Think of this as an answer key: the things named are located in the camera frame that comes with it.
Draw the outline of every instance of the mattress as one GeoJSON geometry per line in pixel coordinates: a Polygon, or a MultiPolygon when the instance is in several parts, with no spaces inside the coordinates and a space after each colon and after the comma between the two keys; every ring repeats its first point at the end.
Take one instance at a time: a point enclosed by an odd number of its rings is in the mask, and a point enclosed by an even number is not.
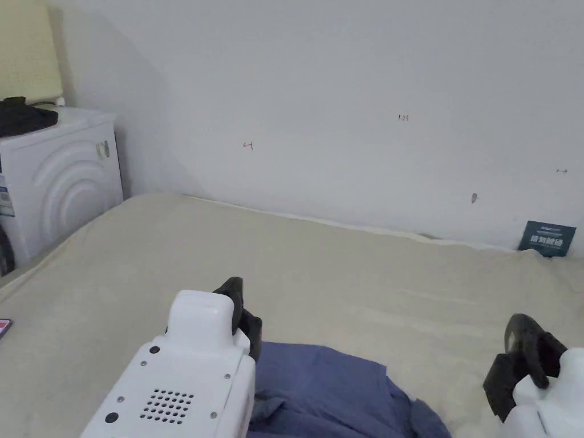
{"type": "Polygon", "coordinates": [[[375,360],[453,436],[498,427],[482,382],[514,312],[581,345],[581,261],[352,230],[177,194],[132,198],[0,289],[2,437],[77,438],[181,289],[244,278],[265,340],[375,360]]]}

